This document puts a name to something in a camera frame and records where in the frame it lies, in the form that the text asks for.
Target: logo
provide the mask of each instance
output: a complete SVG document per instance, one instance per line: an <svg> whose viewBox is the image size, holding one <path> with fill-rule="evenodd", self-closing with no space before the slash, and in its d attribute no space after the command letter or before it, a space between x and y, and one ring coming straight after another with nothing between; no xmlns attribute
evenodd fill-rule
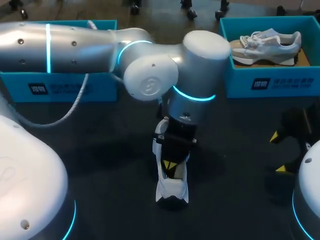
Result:
<svg viewBox="0 0 320 240"><path fill-rule="evenodd" d="M143 95L152 96L161 90L160 80L158 78L146 78L141 82L140 91Z"/></svg>
<svg viewBox="0 0 320 240"><path fill-rule="evenodd" d="M270 78L255 78L251 90L266 90L269 86Z"/></svg>
<svg viewBox="0 0 320 240"><path fill-rule="evenodd" d="M33 95L47 95L48 91L44 83L28 83Z"/></svg>

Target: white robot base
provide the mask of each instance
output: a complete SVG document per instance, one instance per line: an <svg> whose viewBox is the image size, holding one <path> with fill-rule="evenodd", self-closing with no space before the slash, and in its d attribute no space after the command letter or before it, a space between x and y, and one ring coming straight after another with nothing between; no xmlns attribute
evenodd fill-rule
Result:
<svg viewBox="0 0 320 240"><path fill-rule="evenodd" d="M0 94L0 240L66 240L76 203L59 156L28 133Z"/></svg>
<svg viewBox="0 0 320 240"><path fill-rule="evenodd" d="M290 228L295 240L320 239L320 141L306 153L292 195Z"/></svg>

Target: white shoe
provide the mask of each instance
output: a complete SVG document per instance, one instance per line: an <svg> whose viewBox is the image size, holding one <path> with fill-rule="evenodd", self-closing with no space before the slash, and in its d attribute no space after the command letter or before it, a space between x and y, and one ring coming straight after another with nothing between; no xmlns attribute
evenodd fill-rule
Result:
<svg viewBox="0 0 320 240"><path fill-rule="evenodd" d="M168 127L168 123L169 122L166 119L160 121L155 129L155 133L164 133ZM190 155L188 155L186 160L179 165L176 165L173 162L168 162L169 165L175 165L174 178L169 178L166 176L165 171L162 168L161 148L162 145L157 143L156 140L153 140L152 151L155 155L158 168L158 184L156 186L155 201L158 202L161 198L164 200L176 198L189 203L186 162L189 160Z"/></svg>
<svg viewBox="0 0 320 240"><path fill-rule="evenodd" d="M230 42L232 58L242 64L252 65L259 60L293 66L301 48L301 34L280 34L272 28L256 31L251 36L241 36Z"/></svg>

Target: yellow accent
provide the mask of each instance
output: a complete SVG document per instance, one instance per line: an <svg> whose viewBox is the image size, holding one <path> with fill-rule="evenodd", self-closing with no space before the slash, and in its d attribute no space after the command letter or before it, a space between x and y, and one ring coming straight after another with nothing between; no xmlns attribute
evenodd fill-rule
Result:
<svg viewBox="0 0 320 240"><path fill-rule="evenodd" d="M171 162L170 166L169 166L169 169L172 169L175 165L177 165L176 163L174 162Z"/></svg>
<svg viewBox="0 0 320 240"><path fill-rule="evenodd" d="M270 140L270 143L272 143L272 141L275 140L277 137L279 137L279 135L278 135L278 132L275 131L275 133L273 134L273 136L272 136L272 138Z"/></svg>
<svg viewBox="0 0 320 240"><path fill-rule="evenodd" d="M165 168L168 170L172 169L175 165L177 165L174 162L166 161L166 160L163 160L163 163L164 163Z"/></svg>
<svg viewBox="0 0 320 240"><path fill-rule="evenodd" d="M279 167L277 170L275 170L276 172L286 172L286 167L285 165L282 165L281 167Z"/></svg>
<svg viewBox="0 0 320 240"><path fill-rule="evenodd" d="M168 169L168 167L170 165L170 162L166 161L166 160L163 160L163 163L164 163L165 168Z"/></svg>

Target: shoe box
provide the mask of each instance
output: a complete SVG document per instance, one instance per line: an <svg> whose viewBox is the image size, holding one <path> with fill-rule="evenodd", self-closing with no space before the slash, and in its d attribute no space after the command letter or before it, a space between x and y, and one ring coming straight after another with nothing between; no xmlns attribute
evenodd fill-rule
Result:
<svg viewBox="0 0 320 240"><path fill-rule="evenodd" d="M219 34L229 42L253 32L274 29L300 32L301 50L294 66L259 61L238 65L229 57L224 73L228 98L301 97L320 95L320 25L313 16L222 18Z"/></svg>

